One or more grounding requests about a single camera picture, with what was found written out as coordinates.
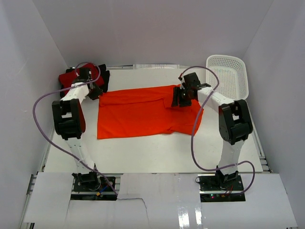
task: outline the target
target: black clamp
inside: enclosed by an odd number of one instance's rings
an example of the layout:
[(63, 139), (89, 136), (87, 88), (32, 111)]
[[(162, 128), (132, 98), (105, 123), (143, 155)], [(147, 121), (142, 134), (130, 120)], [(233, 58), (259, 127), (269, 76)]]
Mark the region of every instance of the black clamp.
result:
[[(80, 68), (79, 71), (80, 71), (80, 75), (75, 80), (73, 80), (72, 84), (92, 81), (90, 68)], [(89, 83), (87, 85), (89, 88), (88, 97), (90, 99), (92, 100), (98, 99), (99, 96), (103, 94), (103, 90), (99, 88), (99, 86), (95, 82)]]
[[(79, 99), (54, 101), (52, 111), (55, 131), (58, 135), (65, 140), (70, 137), (81, 138), (82, 133), (86, 130), (86, 122)], [(67, 113), (71, 113), (71, 117), (62, 117)]]
[(219, 106), (219, 132), (224, 141), (234, 145), (235, 142), (245, 141), (253, 131), (247, 102), (234, 101), (231, 104)]
[(182, 86), (184, 89), (181, 89), (180, 87), (174, 87), (173, 89), (172, 107), (178, 105), (180, 107), (191, 106), (192, 99), (198, 100), (198, 90), (205, 87), (211, 87), (207, 83), (201, 84), (196, 73), (187, 74), (183, 78), (184, 82), (182, 83)]

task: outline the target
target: cable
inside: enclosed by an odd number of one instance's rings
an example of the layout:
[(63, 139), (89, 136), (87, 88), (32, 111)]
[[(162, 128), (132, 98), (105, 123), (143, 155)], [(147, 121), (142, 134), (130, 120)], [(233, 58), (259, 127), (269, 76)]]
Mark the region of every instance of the cable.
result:
[[(78, 65), (75, 67), (75, 74), (78, 75), (77, 69), (78, 69), (78, 67), (79, 67), (81, 64), (87, 64), (87, 63), (91, 63), (91, 62), (83, 62), (83, 63), (78, 64)], [(95, 79), (95, 80), (88, 81), (88, 82), (85, 82), (85, 83), (82, 83), (82, 84), (79, 84), (77, 87), (80, 87), (80, 86), (87, 85), (87, 84), (94, 83), (94, 82), (98, 81), (98, 79), (99, 79), (100, 76), (101, 76), (101, 70), (100, 70), (99, 66), (97, 66), (96, 64), (93, 64), (93, 65), (94, 65), (95, 67), (97, 67), (97, 69), (99, 70), (99, 74), (98, 74), (98, 76), (96, 77), (96, 79)], [(37, 117), (36, 117), (36, 106), (37, 106), (38, 102), (39, 102), (41, 99), (43, 99), (43, 98), (45, 98), (45, 97), (47, 97), (47, 96), (49, 96), (49, 95), (51, 95), (51, 94), (64, 92), (64, 91), (67, 91), (67, 90), (70, 90), (70, 89), (73, 89), (73, 88), (76, 88), (76, 86), (68, 87), (68, 88), (64, 88), (64, 89), (60, 89), (60, 90), (57, 90), (57, 91), (55, 91), (55, 92), (49, 92), (49, 93), (46, 93), (46, 94), (42, 95), (40, 98), (38, 98), (38, 99), (36, 100), (36, 102), (34, 103), (33, 111), (32, 111), (32, 112), (33, 112), (33, 118), (34, 118), (35, 124), (36, 124), (38, 130), (40, 131), (40, 133), (42, 134), (42, 136), (43, 136), (52, 146), (54, 146), (55, 148), (61, 150), (61, 151), (64, 152), (64, 153), (66, 153), (66, 154), (72, 156), (74, 159), (78, 160), (85, 168), (87, 168), (88, 170), (90, 170), (90, 171), (92, 171), (92, 172), (95, 172), (95, 173), (97, 173), (98, 175), (102, 176), (103, 178), (105, 178), (107, 184), (110, 184), (108, 178), (107, 178), (103, 173), (99, 172), (97, 169), (90, 168), (90, 167), (87, 166), (83, 161), (81, 161), (80, 158), (78, 158), (78, 157), (75, 156), (74, 154), (70, 153), (69, 151), (67, 151), (67, 150), (65, 150), (65, 149), (63, 149), (63, 148), (61, 148), (60, 146), (58, 146), (57, 144), (55, 144), (54, 142), (52, 142), (52, 141), (48, 138), (48, 136), (44, 133), (44, 131), (42, 130), (41, 126), (40, 126), (39, 123), (38, 123), (38, 120), (37, 120)], [(118, 196), (118, 193), (115, 191), (115, 189), (112, 187), (112, 185), (110, 185), (110, 187), (111, 187), (111, 189), (114, 191), (115, 195)]]
[(98, 180), (100, 181), (100, 182), (99, 182), (100, 184), (99, 184), (98, 188), (96, 188), (95, 190), (92, 190), (92, 189), (90, 189), (90, 188), (89, 188), (89, 190), (90, 190), (90, 191), (92, 191), (92, 192), (93, 192), (93, 191), (96, 191), (96, 190), (98, 190), (98, 189), (100, 188), (100, 186), (102, 185), (102, 183), (101, 183), (101, 179), (98, 179)]
[[(199, 111), (198, 111), (198, 113), (197, 113), (196, 119), (195, 119), (195, 123), (194, 123), (193, 130), (192, 130), (192, 136), (191, 136), (191, 152), (192, 152), (193, 161), (194, 161), (195, 165), (196, 165), (198, 168), (200, 168), (201, 170), (206, 171), (206, 172), (214, 172), (214, 171), (218, 171), (218, 170), (221, 170), (221, 169), (224, 169), (224, 168), (233, 167), (233, 166), (235, 166), (236, 164), (230, 164), (230, 165), (223, 166), (223, 167), (219, 167), (219, 168), (206, 169), (206, 168), (201, 167), (201, 166), (197, 163), (197, 161), (196, 161), (195, 154), (194, 154), (194, 148), (193, 148), (195, 129), (196, 129), (196, 126), (197, 126), (197, 122), (198, 122), (199, 116), (200, 116), (200, 114), (201, 114), (201, 112), (202, 112), (202, 110), (203, 110), (203, 107), (206, 105), (206, 103), (208, 102), (209, 98), (212, 96), (212, 94), (214, 93), (214, 91), (215, 91), (215, 90), (217, 89), (217, 87), (219, 86), (219, 78), (217, 77), (217, 75), (216, 75), (211, 69), (209, 69), (209, 68), (207, 68), (207, 67), (203, 67), (203, 66), (192, 66), (192, 67), (189, 67), (189, 68), (185, 69), (185, 70), (180, 74), (180, 76), (178, 77), (178, 79), (181, 80), (181, 79), (182, 79), (182, 75), (183, 75), (187, 70), (189, 70), (189, 69), (191, 69), (191, 68), (203, 68), (203, 69), (206, 69), (206, 70), (208, 70), (209, 72), (211, 72), (211, 73), (214, 75), (214, 77), (216, 78), (216, 81), (217, 81), (216, 86), (213, 88), (213, 90), (211, 90), (211, 92), (209, 93), (209, 95), (207, 96), (207, 98), (205, 99), (205, 101), (203, 102), (202, 106), (200, 107), (200, 109), (199, 109)], [(239, 192), (239, 193), (236, 193), (236, 194), (234, 194), (234, 195), (241, 195), (241, 194), (245, 193), (246, 191), (249, 190), (249, 188), (252, 186), (252, 184), (253, 184), (253, 182), (254, 182), (254, 178), (255, 178), (255, 167), (254, 167), (254, 165), (253, 165), (252, 162), (250, 162), (250, 161), (242, 161), (242, 162), (238, 163), (237, 165), (239, 166), (239, 165), (242, 165), (242, 164), (244, 164), (244, 163), (249, 163), (249, 164), (251, 165), (251, 167), (252, 167), (252, 170), (253, 170), (252, 180), (251, 180), (249, 186), (248, 186), (244, 191)]]
[(106, 185), (106, 186), (100, 191), (100, 193), (102, 193), (103, 191), (105, 191), (107, 187), (108, 187), (108, 186)]

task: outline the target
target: white basket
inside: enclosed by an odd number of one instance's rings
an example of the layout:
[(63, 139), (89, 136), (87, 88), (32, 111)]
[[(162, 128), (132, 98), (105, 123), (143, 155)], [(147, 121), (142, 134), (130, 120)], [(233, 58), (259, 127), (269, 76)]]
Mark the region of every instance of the white basket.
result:
[[(216, 89), (220, 94), (233, 100), (246, 99), (249, 95), (246, 65), (233, 56), (212, 55), (206, 60), (206, 67), (211, 69), (219, 78)], [(215, 76), (206, 70), (206, 82), (215, 87)]]

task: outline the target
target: gray wall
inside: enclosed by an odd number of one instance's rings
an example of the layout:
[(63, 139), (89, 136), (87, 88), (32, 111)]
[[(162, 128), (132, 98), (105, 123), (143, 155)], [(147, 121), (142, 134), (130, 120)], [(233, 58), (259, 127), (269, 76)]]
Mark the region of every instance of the gray wall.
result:
[(305, 2), (274, 0), (244, 61), (248, 102), (267, 161), (280, 173), (305, 229)]
[[(56, 78), (66, 64), (31, 0), (0, 0), (0, 31), (0, 228), (16, 229), (46, 147), (32, 106), (58, 87)], [(37, 110), (48, 134), (52, 99)]]
[(66, 63), (242, 58), (273, 0), (33, 0)]

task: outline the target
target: orange t-shirt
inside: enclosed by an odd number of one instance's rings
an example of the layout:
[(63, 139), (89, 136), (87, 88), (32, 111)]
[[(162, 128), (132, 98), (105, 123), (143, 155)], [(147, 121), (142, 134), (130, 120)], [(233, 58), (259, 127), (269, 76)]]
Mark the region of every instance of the orange t-shirt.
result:
[[(200, 105), (171, 107), (175, 85), (108, 92), (100, 96), (97, 138), (180, 132), (191, 135)], [(197, 132), (201, 117), (198, 120)]]

